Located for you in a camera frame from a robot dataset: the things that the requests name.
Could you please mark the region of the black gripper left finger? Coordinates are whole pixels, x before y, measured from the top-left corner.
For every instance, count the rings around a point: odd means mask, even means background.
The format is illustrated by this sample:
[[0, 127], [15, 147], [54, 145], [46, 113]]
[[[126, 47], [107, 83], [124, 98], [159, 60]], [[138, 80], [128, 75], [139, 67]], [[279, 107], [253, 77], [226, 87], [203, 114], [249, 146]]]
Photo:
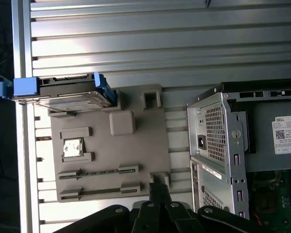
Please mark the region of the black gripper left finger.
[[72, 224], [73, 233], [142, 233], [157, 232], [160, 217], [161, 185], [151, 183], [149, 200], [138, 211], [111, 205]]

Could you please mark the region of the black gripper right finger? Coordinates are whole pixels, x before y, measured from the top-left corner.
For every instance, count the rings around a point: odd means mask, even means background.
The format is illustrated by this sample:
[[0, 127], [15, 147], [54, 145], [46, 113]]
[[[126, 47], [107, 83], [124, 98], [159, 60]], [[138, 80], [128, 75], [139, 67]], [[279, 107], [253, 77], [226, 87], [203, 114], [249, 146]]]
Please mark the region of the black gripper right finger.
[[167, 185], [159, 185], [160, 204], [166, 209], [175, 233], [256, 233], [257, 225], [215, 206], [203, 206], [196, 213], [172, 201]]

